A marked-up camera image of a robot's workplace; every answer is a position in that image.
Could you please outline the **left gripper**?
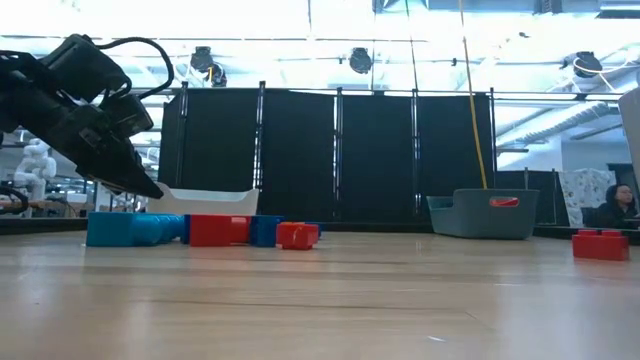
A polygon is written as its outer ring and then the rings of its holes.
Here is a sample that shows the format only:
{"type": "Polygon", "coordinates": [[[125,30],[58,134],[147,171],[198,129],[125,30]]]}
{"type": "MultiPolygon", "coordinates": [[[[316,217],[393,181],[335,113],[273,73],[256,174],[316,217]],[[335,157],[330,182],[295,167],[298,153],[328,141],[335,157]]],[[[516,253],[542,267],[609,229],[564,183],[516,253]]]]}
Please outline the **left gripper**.
{"type": "Polygon", "coordinates": [[[110,128],[101,106],[76,105],[32,84],[9,87],[9,119],[72,161],[80,175],[117,194],[160,199],[163,191],[146,174],[128,137],[110,128]]]}

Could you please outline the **large blue toy block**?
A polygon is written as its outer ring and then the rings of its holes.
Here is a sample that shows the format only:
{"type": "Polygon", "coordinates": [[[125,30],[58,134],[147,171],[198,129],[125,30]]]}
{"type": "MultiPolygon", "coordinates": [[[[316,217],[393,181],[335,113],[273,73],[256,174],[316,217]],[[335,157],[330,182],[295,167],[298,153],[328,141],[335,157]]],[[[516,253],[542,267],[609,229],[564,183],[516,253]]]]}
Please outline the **large blue toy block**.
{"type": "Polygon", "coordinates": [[[151,247],[185,234],[183,216],[157,213],[93,212],[89,214],[87,247],[151,247]]]}

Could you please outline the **white plastic bin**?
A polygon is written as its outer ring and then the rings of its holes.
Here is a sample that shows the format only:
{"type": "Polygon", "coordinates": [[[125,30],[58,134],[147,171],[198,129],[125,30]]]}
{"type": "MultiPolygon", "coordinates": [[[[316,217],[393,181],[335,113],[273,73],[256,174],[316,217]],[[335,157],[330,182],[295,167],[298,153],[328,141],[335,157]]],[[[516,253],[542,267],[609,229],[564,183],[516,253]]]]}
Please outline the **white plastic bin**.
{"type": "Polygon", "coordinates": [[[163,191],[160,199],[150,198],[146,210],[149,213],[174,215],[243,215],[257,213],[260,191],[244,192],[173,189],[157,182],[163,191]]]}

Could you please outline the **medium red toy block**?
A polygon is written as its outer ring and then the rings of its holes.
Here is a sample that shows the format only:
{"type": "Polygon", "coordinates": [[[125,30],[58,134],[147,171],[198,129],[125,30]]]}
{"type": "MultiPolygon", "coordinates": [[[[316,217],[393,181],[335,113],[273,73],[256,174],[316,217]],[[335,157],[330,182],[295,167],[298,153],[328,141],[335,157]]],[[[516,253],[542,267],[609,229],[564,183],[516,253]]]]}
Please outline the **medium red toy block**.
{"type": "Polygon", "coordinates": [[[249,241],[251,217],[233,215],[190,215],[191,247],[228,247],[249,241]]]}
{"type": "Polygon", "coordinates": [[[617,230],[579,230],[572,236],[575,258],[628,261],[629,239],[617,230]]]}

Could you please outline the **small red toy cube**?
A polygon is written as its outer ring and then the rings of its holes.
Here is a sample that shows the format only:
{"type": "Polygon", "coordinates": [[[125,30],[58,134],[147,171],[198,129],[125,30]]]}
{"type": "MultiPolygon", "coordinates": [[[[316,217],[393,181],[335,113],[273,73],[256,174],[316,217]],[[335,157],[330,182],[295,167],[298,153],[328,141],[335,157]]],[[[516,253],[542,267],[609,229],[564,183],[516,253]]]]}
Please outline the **small red toy cube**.
{"type": "Polygon", "coordinates": [[[282,222],[276,229],[276,243],[283,250],[311,250],[319,237],[320,229],[316,224],[282,222]]]}

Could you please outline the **light grey plastic bin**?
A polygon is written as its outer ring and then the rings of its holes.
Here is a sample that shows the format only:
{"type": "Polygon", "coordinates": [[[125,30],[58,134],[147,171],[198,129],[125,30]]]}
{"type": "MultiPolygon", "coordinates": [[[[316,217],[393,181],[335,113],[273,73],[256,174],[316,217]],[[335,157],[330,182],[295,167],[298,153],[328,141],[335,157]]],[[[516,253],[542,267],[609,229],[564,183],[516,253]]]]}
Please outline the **light grey plastic bin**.
{"type": "Polygon", "coordinates": [[[640,86],[618,100],[618,108],[630,151],[634,177],[640,190],[640,86]]]}

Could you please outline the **black folding partition screen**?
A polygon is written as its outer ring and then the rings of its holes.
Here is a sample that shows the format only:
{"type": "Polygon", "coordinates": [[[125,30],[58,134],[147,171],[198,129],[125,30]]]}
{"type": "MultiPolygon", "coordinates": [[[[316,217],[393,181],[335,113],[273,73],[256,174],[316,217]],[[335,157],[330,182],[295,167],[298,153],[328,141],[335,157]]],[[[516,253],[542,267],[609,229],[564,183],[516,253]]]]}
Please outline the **black folding partition screen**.
{"type": "Polygon", "coordinates": [[[164,108],[159,180],[173,188],[260,190],[290,220],[403,224],[427,196],[491,185],[486,94],[401,97],[190,89],[164,108]]]}

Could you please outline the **teal plastic bin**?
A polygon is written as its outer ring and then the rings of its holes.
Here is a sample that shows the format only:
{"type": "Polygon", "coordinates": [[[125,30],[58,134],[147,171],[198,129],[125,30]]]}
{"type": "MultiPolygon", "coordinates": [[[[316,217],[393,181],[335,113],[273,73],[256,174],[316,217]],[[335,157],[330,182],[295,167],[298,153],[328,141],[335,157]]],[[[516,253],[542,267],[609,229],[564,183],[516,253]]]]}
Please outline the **teal plastic bin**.
{"type": "Polygon", "coordinates": [[[538,190],[458,189],[452,196],[427,196],[435,233],[471,239],[523,240],[535,225],[538,190]],[[517,197],[518,207],[489,205],[491,197],[517,197]]]}

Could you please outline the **white patterned cloth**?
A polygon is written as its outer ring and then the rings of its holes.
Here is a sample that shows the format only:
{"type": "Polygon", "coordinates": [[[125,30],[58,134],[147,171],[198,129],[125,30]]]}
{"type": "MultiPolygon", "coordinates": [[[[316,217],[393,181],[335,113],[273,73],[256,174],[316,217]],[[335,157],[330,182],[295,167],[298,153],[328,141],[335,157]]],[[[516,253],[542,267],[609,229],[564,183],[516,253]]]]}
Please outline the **white patterned cloth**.
{"type": "Polygon", "coordinates": [[[611,171],[584,168],[559,173],[569,225],[583,226],[583,208],[597,208],[605,202],[606,190],[615,184],[611,171]]]}

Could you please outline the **person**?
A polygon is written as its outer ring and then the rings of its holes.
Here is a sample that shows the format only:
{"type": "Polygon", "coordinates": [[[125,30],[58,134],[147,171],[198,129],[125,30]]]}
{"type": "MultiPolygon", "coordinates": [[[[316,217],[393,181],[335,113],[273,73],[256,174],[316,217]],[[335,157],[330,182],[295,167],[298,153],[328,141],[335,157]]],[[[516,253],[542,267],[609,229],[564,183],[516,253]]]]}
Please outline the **person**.
{"type": "Polygon", "coordinates": [[[606,190],[605,202],[596,209],[594,224],[598,228],[640,229],[640,213],[628,185],[615,184],[606,190]]]}

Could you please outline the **white ventilation duct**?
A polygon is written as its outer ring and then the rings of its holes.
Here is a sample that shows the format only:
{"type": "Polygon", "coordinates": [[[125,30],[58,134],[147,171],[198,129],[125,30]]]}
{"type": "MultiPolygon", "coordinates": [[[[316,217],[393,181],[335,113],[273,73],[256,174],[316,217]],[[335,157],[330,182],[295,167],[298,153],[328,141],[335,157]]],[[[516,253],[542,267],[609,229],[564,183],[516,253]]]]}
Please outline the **white ventilation duct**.
{"type": "Polygon", "coordinates": [[[617,105],[603,101],[580,103],[562,110],[555,115],[549,115],[543,120],[533,120],[533,124],[524,130],[517,130],[511,137],[500,137],[496,141],[498,148],[508,146],[527,146],[548,137],[560,134],[568,129],[578,127],[607,115],[618,114],[617,105]]]}

